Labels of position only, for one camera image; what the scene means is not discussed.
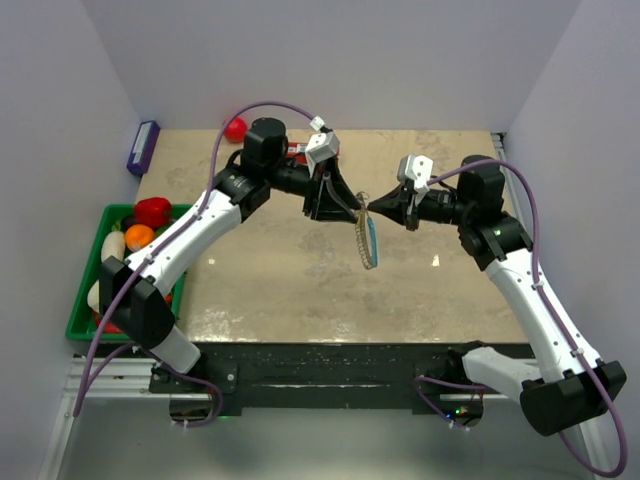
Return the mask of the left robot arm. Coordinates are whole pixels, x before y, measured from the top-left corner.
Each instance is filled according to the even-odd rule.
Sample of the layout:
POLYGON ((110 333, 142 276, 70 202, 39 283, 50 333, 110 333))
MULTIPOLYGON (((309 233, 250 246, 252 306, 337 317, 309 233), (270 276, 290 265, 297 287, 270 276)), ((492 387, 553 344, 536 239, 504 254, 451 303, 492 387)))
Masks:
POLYGON ((336 133, 313 119, 316 128, 305 161, 288 157, 286 127, 260 118, 245 135, 241 150, 214 177, 213 188, 162 235, 124 260, 109 257, 99 273, 99 307, 141 348, 172 368, 173 382, 185 392, 207 380, 202 353, 178 329, 165 298, 174 284, 214 242, 246 221, 273 190, 303 198, 303 213, 315 221, 357 221, 359 202, 338 166, 336 133))

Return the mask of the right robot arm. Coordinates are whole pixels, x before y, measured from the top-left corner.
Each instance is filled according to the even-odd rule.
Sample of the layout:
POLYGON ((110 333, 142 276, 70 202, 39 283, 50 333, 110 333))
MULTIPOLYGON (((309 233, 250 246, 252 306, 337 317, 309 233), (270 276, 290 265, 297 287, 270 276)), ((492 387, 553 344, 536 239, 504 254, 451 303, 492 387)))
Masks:
POLYGON ((400 163, 398 186, 370 202, 369 209, 409 231, 422 221, 456 226, 465 252, 516 315, 537 364, 475 341, 451 351, 446 382, 459 393, 480 384, 508 397, 537 433, 551 436, 606 413, 626 373, 619 362, 602 359, 546 285, 537 234, 527 233, 503 209, 504 165, 469 156, 452 173, 455 189, 438 190, 432 160, 409 155, 400 163))

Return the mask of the blue grey keyring with rings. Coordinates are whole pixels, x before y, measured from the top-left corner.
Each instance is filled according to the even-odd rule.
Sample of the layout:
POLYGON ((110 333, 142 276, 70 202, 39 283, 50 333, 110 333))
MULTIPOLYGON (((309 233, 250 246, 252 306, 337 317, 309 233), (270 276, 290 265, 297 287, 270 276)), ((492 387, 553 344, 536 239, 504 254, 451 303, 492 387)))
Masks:
POLYGON ((360 191, 356 194, 356 199, 359 203, 355 226, 357 250, 363 267, 372 270, 379 265, 376 225, 368 210, 368 194, 360 191))

